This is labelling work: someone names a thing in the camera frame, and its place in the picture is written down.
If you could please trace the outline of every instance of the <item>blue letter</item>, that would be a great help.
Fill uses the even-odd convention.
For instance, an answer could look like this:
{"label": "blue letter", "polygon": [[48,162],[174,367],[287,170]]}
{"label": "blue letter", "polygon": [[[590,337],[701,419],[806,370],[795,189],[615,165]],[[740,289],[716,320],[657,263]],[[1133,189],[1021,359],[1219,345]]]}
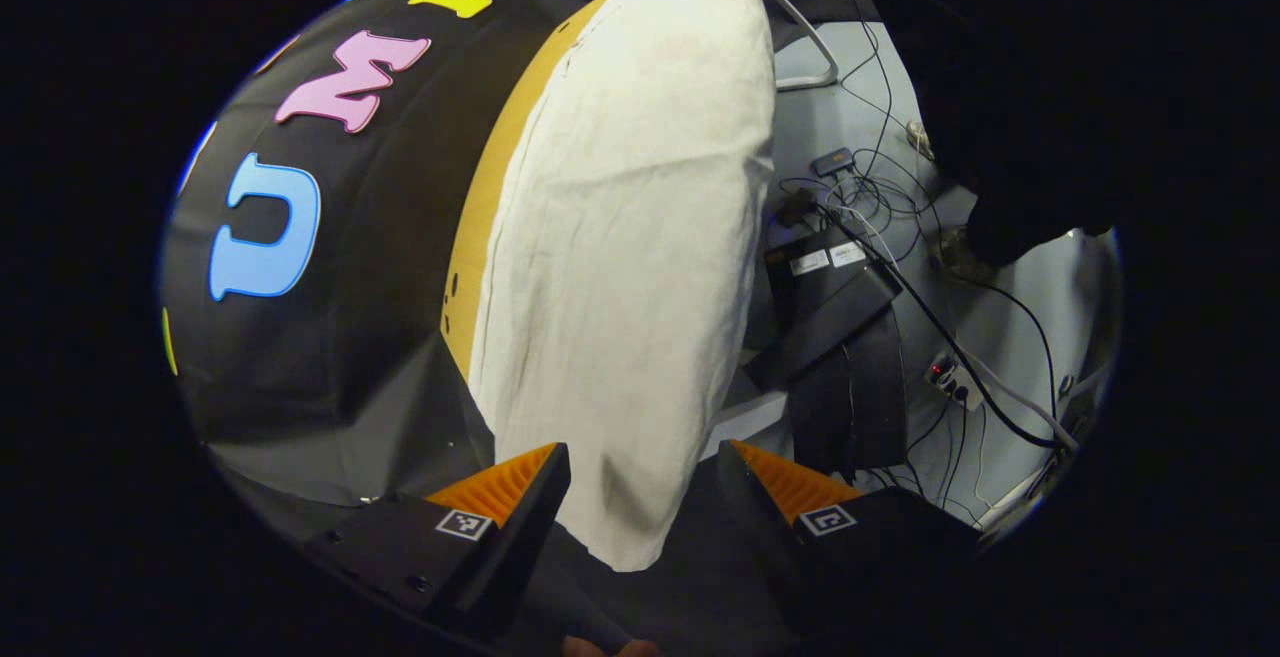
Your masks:
{"label": "blue letter", "polygon": [[239,241],[225,224],[218,231],[209,260],[209,292],[216,302],[228,292],[253,297],[288,292],[307,268],[316,242],[320,187],[314,177],[301,169],[260,165],[257,152],[250,152],[232,178],[227,206],[234,207],[246,195],[284,200],[289,204],[289,223],[274,245]]}

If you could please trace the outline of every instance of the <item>letter m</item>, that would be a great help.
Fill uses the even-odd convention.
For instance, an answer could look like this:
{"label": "letter m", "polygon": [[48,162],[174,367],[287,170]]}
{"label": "letter m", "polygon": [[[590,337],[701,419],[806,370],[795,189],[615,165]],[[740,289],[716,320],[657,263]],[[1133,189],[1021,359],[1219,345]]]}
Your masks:
{"label": "letter m", "polygon": [[374,63],[383,63],[392,72],[402,72],[416,63],[430,46],[430,38],[379,37],[362,29],[333,53],[342,72],[311,79],[294,88],[284,97],[280,109],[275,110],[275,122],[283,123],[293,115],[315,115],[342,120],[343,128],[355,134],[374,119],[378,96],[352,99],[348,95],[389,87],[392,83],[392,78]]}

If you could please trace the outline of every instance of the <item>electrical outlet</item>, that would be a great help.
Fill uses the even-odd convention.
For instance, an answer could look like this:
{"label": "electrical outlet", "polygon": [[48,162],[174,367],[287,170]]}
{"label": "electrical outlet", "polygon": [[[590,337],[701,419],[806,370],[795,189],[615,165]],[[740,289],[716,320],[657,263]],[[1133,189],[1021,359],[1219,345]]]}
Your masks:
{"label": "electrical outlet", "polygon": [[950,397],[952,402],[964,405],[964,409],[970,412],[983,402],[977,380],[950,352],[942,352],[933,357],[929,369],[924,370],[924,383],[932,384],[938,392]]}

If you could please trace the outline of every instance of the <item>white floor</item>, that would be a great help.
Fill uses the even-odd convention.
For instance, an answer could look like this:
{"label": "white floor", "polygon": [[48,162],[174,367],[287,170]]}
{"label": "white floor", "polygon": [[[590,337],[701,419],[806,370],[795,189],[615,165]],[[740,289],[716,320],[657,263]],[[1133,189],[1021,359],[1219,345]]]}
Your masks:
{"label": "white floor", "polygon": [[[897,58],[892,40],[882,24],[868,27],[878,38],[881,59],[892,86],[892,115],[902,123],[920,119],[910,78]],[[841,76],[872,56],[872,46],[858,23],[823,24],[819,35],[840,61]],[[938,55],[938,59],[946,59],[946,55]],[[777,55],[778,78],[818,74],[823,65],[817,47],[808,38],[788,45]],[[844,83],[867,101],[851,96],[838,86],[778,95],[773,146],[778,179],[812,177],[810,161],[840,147],[858,150],[876,146],[884,120],[883,111],[877,106],[888,106],[888,93],[879,65],[872,60]],[[884,131],[879,150],[882,155],[891,156],[906,169],[914,170],[916,179],[931,192],[942,187],[931,161],[919,158],[914,147],[906,142],[905,129],[892,120]],[[869,159],[869,152],[858,154],[859,168],[865,169]],[[878,158],[872,174],[895,182],[922,206],[927,201],[911,179],[888,160]],[[773,183],[771,206],[781,195],[777,183]],[[974,202],[975,197],[972,193],[951,186],[936,205],[943,224],[961,224]],[[886,219],[883,213],[873,219],[877,228],[883,224],[883,219]],[[1047,410],[1051,392],[1048,365],[1034,325],[1016,306],[997,293],[943,282],[928,257],[924,243],[925,239],[929,243],[936,239],[937,225],[932,211],[922,215],[922,220],[924,237],[911,255],[900,261],[902,274],[948,328],[957,328],[960,345],[996,370],[1009,387]],[[895,219],[883,237],[895,255],[902,255],[916,229],[915,220],[909,216]],[[791,231],[774,227],[768,229],[767,238],[776,246],[804,234],[808,234],[808,231],[801,227]],[[1089,336],[1097,328],[1097,320],[1103,319],[1100,314],[1100,307],[1103,305],[1102,289],[1117,283],[1114,279],[1116,274],[1119,274],[1119,256],[1112,236],[1094,239],[1076,232],[1032,250],[1018,263],[1001,270],[996,279],[998,287],[1019,297],[1036,312],[1048,337],[1059,382],[1069,374],[1079,375]],[[763,275],[756,275],[755,301],[768,301],[768,279]],[[908,434],[909,439],[914,441],[937,419],[942,406],[941,393],[925,385],[923,375],[934,355],[946,350],[946,343],[909,293],[899,296],[893,302],[893,310],[902,336],[902,361],[908,385]],[[988,389],[1005,414],[1019,426],[1038,437],[1051,437],[1048,425],[1028,407],[989,384]],[[1056,392],[1056,385],[1052,385],[1052,389]],[[756,403],[764,412],[781,414],[781,402],[776,397],[767,396],[759,398]],[[740,439],[754,435],[750,441],[760,447],[790,453],[790,435],[785,424],[772,424],[777,418],[769,420],[742,407],[745,405],[726,410],[724,419],[737,419],[721,425],[714,439],[726,435]],[[960,448],[961,424],[965,421],[961,412],[959,405],[952,406],[945,423],[910,455],[924,483],[925,494],[934,503],[938,501],[945,475],[948,474],[947,465],[954,464],[955,453]],[[762,432],[764,425],[771,426]],[[946,510],[972,523],[983,517],[988,511],[988,503],[1000,501],[1024,483],[1028,475],[1043,466],[1047,451],[1019,439],[991,414],[989,409],[986,439],[982,439],[980,411],[968,415],[965,426],[964,452]],[[878,488],[877,480],[864,476],[865,474],[859,473],[861,478],[859,487]],[[905,467],[895,469],[893,474],[900,479],[910,479],[910,473]]]}

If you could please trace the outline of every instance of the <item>hand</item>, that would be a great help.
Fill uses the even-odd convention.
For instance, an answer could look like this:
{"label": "hand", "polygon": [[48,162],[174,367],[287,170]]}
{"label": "hand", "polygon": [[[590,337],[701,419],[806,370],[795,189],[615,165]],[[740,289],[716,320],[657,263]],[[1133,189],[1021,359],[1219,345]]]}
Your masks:
{"label": "hand", "polygon": [[[564,657],[609,657],[603,649],[579,637],[564,638]],[[632,639],[614,657],[658,657],[658,644]]]}

